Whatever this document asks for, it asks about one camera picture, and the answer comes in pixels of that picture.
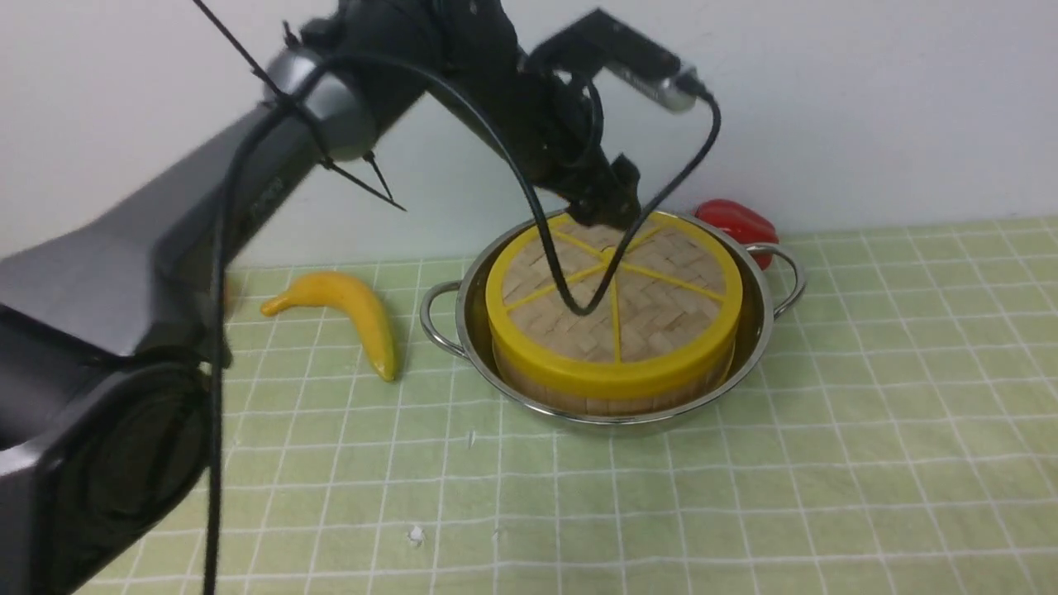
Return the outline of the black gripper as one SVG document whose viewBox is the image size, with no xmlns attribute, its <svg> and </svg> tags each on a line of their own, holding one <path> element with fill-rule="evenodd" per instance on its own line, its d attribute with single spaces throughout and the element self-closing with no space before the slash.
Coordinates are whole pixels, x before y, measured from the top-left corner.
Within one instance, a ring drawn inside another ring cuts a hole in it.
<svg viewBox="0 0 1058 595">
<path fill-rule="evenodd" d="M 496 128 L 519 170 L 555 193 L 580 226 L 626 230 L 639 217 L 637 174 L 602 150 L 604 112 L 592 79 L 574 71 L 496 69 Z"/>
</svg>

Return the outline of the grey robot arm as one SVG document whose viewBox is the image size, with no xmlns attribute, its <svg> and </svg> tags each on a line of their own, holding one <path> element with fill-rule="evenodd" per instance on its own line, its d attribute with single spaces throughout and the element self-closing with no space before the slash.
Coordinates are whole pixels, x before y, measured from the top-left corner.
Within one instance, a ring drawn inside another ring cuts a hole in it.
<svg viewBox="0 0 1058 595">
<path fill-rule="evenodd" d="M 2 591 L 69 594 L 209 477 L 222 513 L 229 263 L 307 174 L 367 159 L 423 94 L 557 193 L 626 230 L 638 173 L 601 150 L 598 71 L 678 61 L 602 10 L 531 52 L 498 1 L 341 1 L 288 35 L 267 97 L 89 226 L 2 262 Z"/>
</svg>

